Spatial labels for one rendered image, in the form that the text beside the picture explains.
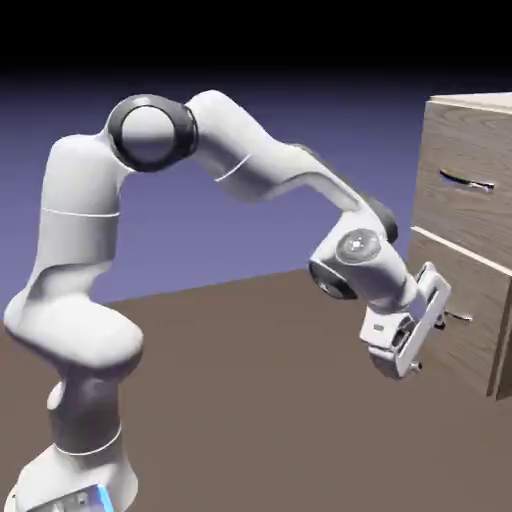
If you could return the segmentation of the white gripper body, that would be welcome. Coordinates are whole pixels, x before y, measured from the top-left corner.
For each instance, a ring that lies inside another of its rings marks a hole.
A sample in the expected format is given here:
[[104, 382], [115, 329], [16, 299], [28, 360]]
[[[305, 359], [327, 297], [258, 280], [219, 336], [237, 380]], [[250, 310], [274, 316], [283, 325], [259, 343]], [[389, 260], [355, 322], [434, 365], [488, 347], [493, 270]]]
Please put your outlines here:
[[444, 314], [451, 286], [431, 262], [417, 275], [417, 294], [393, 338], [394, 363], [399, 378], [404, 377], [423, 346], [436, 318]]

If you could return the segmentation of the wood drawer front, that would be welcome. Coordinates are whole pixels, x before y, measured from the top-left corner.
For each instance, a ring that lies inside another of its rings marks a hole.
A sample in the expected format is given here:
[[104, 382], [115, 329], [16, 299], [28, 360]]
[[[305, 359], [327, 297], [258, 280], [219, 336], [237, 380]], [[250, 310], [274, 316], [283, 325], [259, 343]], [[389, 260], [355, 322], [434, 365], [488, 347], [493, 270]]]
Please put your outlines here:
[[479, 394], [512, 394], [512, 270], [422, 228], [413, 227], [408, 266], [432, 262], [451, 285], [445, 310], [467, 313], [472, 322], [445, 316], [446, 328], [429, 335], [427, 350]]
[[[495, 189], [458, 187], [440, 169]], [[512, 111], [426, 104], [412, 225], [512, 269]]]

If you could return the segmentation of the light wood cabinet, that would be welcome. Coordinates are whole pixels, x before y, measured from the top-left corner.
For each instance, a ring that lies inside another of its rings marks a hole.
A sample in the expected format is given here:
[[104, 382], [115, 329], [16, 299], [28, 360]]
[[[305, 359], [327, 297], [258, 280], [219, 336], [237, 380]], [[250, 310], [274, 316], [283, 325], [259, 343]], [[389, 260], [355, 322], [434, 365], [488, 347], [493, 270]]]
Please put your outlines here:
[[512, 93], [426, 104], [408, 264], [451, 284], [428, 346], [478, 393], [512, 395]]

